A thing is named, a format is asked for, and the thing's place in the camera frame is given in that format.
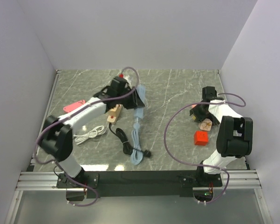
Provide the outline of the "patterned pink cube socket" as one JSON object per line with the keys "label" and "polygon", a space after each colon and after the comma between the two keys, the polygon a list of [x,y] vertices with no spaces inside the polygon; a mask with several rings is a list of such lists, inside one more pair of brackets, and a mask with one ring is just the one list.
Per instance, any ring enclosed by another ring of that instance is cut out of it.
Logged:
{"label": "patterned pink cube socket", "polygon": [[205,119],[198,124],[198,127],[201,131],[210,131],[212,128],[212,121],[210,119]]}

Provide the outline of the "red cube socket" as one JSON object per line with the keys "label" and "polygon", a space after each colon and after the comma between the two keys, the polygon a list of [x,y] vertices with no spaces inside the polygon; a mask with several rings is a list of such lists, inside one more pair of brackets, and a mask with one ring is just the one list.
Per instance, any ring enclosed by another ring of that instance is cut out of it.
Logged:
{"label": "red cube socket", "polygon": [[206,131],[196,131],[194,134],[194,145],[205,146],[209,142],[208,133]]}

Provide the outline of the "beige wooden power strip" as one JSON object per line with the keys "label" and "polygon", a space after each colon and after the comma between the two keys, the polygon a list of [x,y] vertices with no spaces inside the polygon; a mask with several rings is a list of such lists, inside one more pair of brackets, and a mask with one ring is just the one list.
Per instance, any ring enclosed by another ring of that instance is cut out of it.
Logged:
{"label": "beige wooden power strip", "polygon": [[119,118],[122,107],[123,106],[121,104],[117,104],[114,108],[108,111],[107,121],[109,123],[113,125],[116,123],[117,119]]}

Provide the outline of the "light blue power strip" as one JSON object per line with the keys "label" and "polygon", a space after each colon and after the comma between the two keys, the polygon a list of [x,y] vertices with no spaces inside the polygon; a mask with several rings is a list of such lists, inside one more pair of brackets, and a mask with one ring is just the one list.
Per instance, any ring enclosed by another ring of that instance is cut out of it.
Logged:
{"label": "light blue power strip", "polygon": [[143,119],[144,118],[144,107],[146,102],[146,88],[143,85],[139,85],[136,88],[137,92],[137,106],[134,109],[134,117]]}

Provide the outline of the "pink triangular socket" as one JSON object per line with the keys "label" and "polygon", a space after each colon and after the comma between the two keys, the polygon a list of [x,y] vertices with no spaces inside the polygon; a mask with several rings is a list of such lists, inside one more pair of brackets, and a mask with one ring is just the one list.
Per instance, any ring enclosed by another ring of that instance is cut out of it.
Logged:
{"label": "pink triangular socket", "polygon": [[76,102],[74,102],[74,103],[72,103],[72,104],[69,104],[69,105],[63,107],[63,111],[64,111],[65,113],[70,113],[70,112],[72,112],[73,110],[75,110],[75,109],[79,108],[80,106],[84,105],[85,103],[86,103],[86,101],[85,101],[84,99],[83,99],[83,100],[76,101]]}

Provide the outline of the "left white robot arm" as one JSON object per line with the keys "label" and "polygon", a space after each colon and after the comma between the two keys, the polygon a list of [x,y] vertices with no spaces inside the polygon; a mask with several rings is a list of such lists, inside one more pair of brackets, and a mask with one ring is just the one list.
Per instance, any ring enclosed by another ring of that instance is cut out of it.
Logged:
{"label": "left white robot arm", "polygon": [[107,113],[117,105],[125,109],[143,109],[145,88],[130,87],[123,77],[115,77],[110,85],[93,95],[84,105],[72,112],[46,118],[37,145],[54,157],[57,164],[67,173],[67,182],[74,188],[84,181],[84,170],[73,156],[74,134],[89,121]]}

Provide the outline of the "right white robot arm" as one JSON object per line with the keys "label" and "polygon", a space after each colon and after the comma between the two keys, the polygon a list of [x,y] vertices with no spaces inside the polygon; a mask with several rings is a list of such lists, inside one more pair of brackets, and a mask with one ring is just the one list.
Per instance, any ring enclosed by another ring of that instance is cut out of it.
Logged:
{"label": "right white robot arm", "polygon": [[196,183],[206,186],[212,180],[211,175],[219,174],[232,161],[251,153],[253,120],[236,113],[213,86],[202,88],[202,100],[190,109],[190,116],[207,129],[219,125],[216,150],[201,162],[204,167],[195,174]]}

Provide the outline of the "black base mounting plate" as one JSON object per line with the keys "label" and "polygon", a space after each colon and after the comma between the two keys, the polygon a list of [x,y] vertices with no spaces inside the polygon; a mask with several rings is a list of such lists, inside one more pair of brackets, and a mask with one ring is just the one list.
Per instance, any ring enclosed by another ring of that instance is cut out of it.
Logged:
{"label": "black base mounting plate", "polygon": [[194,188],[222,187],[219,174],[196,170],[86,171],[82,183],[100,197],[174,196],[193,197]]}

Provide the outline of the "left aluminium side rail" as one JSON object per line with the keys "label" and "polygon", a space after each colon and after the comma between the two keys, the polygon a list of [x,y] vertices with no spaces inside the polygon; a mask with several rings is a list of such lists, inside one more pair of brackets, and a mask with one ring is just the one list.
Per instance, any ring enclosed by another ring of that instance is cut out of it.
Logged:
{"label": "left aluminium side rail", "polygon": [[[49,95],[49,99],[48,99],[48,103],[47,103],[47,107],[46,107],[46,110],[45,110],[45,114],[44,114],[44,118],[42,120],[42,124],[41,124],[41,127],[40,127],[40,131],[39,131],[39,135],[38,137],[40,137],[41,135],[41,132],[42,132],[42,129],[43,129],[43,125],[44,125],[44,122],[45,122],[45,119],[49,113],[49,109],[50,109],[50,106],[51,106],[51,102],[52,102],[52,97],[53,97],[53,94],[54,94],[54,91],[55,91],[55,88],[56,88],[56,85],[57,85],[57,82],[58,82],[58,79],[59,79],[59,75],[61,73],[61,70],[56,70],[56,74],[55,74],[55,79],[54,79],[54,82],[53,82],[53,85],[52,85],[52,88],[51,88],[51,92],[50,92],[50,95]],[[30,161],[30,165],[34,165],[36,163],[36,160],[34,159],[35,156],[38,154],[38,147],[36,147],[34,149],[34,152],[32,154],[32,158],[31,158],[31,161]]]}

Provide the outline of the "aluminium front rail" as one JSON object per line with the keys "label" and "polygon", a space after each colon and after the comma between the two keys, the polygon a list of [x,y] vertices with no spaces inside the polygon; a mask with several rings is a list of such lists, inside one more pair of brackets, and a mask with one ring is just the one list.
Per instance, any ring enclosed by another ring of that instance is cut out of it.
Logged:
{"label": "aluminium front rail", "polygon": [[[228,189],[262,188],[256,170],[229,170]],[[16,191],[58,190],[57,175],[54,172],[21,172]]]}

